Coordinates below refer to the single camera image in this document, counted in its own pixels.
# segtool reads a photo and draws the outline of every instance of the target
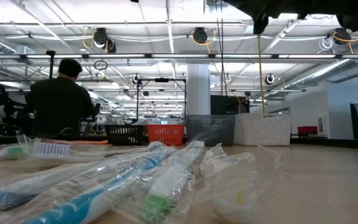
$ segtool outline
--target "yellow cable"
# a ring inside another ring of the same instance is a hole
[[[211,41],[209,41],[209,43],[205,43],[205,44],[200,44],[200,43],[197,43],[195,40],[194,40],[194,31],[191,31],[191,39],[194,41],[194,43],[198,44],[198,45],[209,45],[210,43],[214,42],[214,38],[215,38],[215,33],[214,33],[214,37],[212,38]]]
[[[208,50],[208,53],[210,54],[211,51],[209,50],[209,45],[208,45],[208,44],[206,45],[206,48],[207,48],[207,50]]]
[[[337,34],[337,32],[334,33],[334,35],[333,35],[334,38],[337,39],[337,40],[343,41],[343,42],[351,43],[351,42],[356,42],[356,41],[358,41],[358,39],[356,39],[356,40],[343,40],[343,39],[340,39],[340,38],[336,37],[335,34]]]
[[[93,36],[94,36],[94,33],[92,34],[92,43],[91,43],[91,46],[90,46],[90,47],[88,47],[88,46],[85,44],[85,39],[82,40],[82,43],[83,43],[84,47],[86,47],[87,49],[91,49],[91,48],[93,47]]]
[[[239,114],[241,112],[241,100],[236,96],[236,94],[234,94],[234,92],[230,89],[230,87],[228,85],[226,85],[226,87],[230,90],[231,93],[233,93],[233,95],[237,98],[237,100],[239,101]]]
[[[259,84],[260,84],[260,95],[262,96],[262,110],[265,113],[265,97],[262,86],[262,46],[260,45],[260,34],[258,35],[258,46],[259,46]]]

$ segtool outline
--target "red box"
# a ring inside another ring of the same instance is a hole
[[[317,126],[298,127],[298,134],[317,134]]]

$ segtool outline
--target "basket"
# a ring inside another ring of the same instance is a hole
[[[160,141],[168,146],[183,144],[183,124],[148,124],[149,142]]]
[[[234,142],[234,115],[188,115],[187,141],[204,141],[206,146],[232,146]]]
[[[234,144],[243,146],[288,146],[291,138],[290,114],[238,114]]]
[[[118,146],[141,145],[146,143],[144,125],[104,125],[109,144]]]

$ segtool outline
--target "desk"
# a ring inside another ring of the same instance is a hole
[[[282,156],[283,170],[260,202],[263,224],[358,224],[358,149],[292,144],[271,147]],[[225,147],[228,154],[253,151],[255,147]],[[39,164],[46,169],[55,164]],[[8,173],[34,172],[36,164],[0,161]],[[211,203],[192,207],[187,223],[224,223],[212,216]],[[93,223],[134,223],[107,212]]]

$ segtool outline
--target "red basket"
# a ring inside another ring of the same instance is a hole
[[[183,141],[184,124],[148,124],[149,142],[160,141],[168,146],[181,146]]]

